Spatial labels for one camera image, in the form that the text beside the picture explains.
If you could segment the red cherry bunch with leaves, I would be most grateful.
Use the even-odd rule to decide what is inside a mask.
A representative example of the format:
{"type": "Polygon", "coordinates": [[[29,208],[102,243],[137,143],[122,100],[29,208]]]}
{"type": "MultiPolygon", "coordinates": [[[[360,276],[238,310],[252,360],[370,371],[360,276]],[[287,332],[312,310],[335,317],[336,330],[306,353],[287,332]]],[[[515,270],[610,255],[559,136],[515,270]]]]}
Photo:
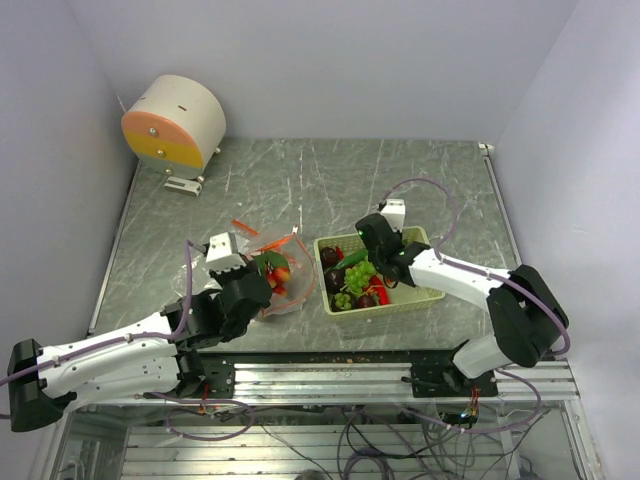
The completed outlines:
{"type": "Polygon", "coordinates": [[[291,280],[291,270],[287,258],[279,252],[265,250],[255,256],[253,260],[260,274],[266,278],[272,292],[286,297],[288,295],[287,284],[291,280]]]}

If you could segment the clear zip bag orange zipper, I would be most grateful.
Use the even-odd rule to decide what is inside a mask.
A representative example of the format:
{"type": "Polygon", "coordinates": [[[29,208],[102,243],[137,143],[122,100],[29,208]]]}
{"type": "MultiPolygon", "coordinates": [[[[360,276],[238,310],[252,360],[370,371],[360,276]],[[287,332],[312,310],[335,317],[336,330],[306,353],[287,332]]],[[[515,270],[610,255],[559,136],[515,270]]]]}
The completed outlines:
{"type": "Polygon", "coordinates": [[[314,263],[297,226],[255,230],[234,220],[193,250],[173,280],[178,300],[191,288],[192,308],[210,304],[229,320],[299,310],[314,288],[314,263]]]}

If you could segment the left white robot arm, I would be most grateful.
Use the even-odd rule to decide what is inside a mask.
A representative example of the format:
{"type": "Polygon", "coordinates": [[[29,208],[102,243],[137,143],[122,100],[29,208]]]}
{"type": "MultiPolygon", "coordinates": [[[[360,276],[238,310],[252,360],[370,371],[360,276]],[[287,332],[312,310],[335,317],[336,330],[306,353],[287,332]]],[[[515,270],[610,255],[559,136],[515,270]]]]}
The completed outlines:
{"type": "Polygon", "coordinates": [[[242,336],[270,304],[272,288],[251,269],[225,276],[218,289],[187,293],[127,327],[68,344],[16,343],[7,376],[14,432],[49,426],[99,400],[137,394],[196,395],[208,380],[199,352],[242,336]]]}

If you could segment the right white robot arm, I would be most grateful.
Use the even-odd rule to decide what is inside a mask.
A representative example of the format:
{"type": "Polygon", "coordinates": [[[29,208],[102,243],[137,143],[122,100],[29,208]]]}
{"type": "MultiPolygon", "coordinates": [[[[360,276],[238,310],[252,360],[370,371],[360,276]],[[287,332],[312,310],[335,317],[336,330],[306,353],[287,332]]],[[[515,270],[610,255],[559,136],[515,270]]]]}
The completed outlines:
{"type": "Polygon", "coordinates": [[[448,393],[465,394],[494,369],[510,364],[532,368],[547,354],[569,350],[568,318],[535,268],[480,267],[425,243],[405,244],[380,213],[359,220],[356,230],[374,267],[390,280],[444,292],[488,313],[492,332],[456,347],[442,369],[440,380],[448,393]]]}

